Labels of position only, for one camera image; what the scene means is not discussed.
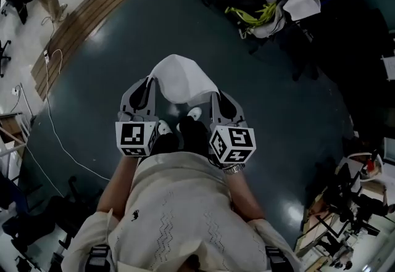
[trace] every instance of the metal watch band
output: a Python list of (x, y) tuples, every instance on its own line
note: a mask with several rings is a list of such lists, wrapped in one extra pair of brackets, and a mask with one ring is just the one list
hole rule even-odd
[(245, 164), (238, 163), (237, 165), (234, 165), (233, 167), (230, 167), (230, 168), (227, 168), (227, 169), (222, 169), (222, 171), (226, 175), (234, 175), (235, 173), (243, 170), (245, 167), (246, 167)]

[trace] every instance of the black strap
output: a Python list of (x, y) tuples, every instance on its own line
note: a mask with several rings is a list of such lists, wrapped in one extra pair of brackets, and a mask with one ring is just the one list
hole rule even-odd
[(270, 260), (272, 272), (293, 272), (294, 269), (283, 252), (276, 247), (266, 247), (266, 256)]
[(109, 253), (110, 247), (108, 245), (92, 247), (85, 265), (85, 272), (109, 272), (110, 263), (107, 260)]

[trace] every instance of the wooden platform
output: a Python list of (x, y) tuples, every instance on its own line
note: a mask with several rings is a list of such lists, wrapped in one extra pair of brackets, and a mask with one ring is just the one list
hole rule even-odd
[[(123, 0), (84, 0), (60, 25), (54, 33), (49, 46), (49, 56), (56, 49), (63, 53), (62, 65), (60, 64), (60, 53), (56, 52), (48, 63), (48, 90), (56, 81), (59, 73), (67, 65), (69, 58), (80, 47), (84, 40), (95, 31), (106, 17)], [(44, 54), (40, 54), (36, 64), (31, 70), (31, 75), (36, 81), (36, 90), (42, 100), (46, 95), (46, 75)]]

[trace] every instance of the white cube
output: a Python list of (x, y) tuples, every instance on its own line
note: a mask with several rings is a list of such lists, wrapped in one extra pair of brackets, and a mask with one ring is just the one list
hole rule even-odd
[(125, 156), (146, 157), (157, 136), (157, 122), (115, 122), (117, 147)]
[(256, 150), (254, 130), (218, 125), (210, 138), (210, 146), (220, 163), (245, 163)]

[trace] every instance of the white shoe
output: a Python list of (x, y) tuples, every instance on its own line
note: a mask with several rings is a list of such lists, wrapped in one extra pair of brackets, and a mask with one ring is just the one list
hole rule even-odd
[(63, 3), (63, 5), (60, 6), (60, 12), (61, 13), (60, 13), (60, 17), (58, 19), (56, 19), (56, 21), (55, 21), (56, 23), (62, 23), (67, 18), (69, 13), (65, 11), (66, 8), (67, 8), (67, 4), (66, 3)]
[[(187, 114), (187, 117), (192, 117), (195, 121), (197, 121), (202, 115), (202, 109), (200, 107), (194, 107)], [(180, 124), (177, 124), (177, 131), (180, 131)]]
[(172, 133), (172, 130), (170, 129), (169, 125), (165, 121), (159, 120), (158, 132), (161, 135), (166, 135)]

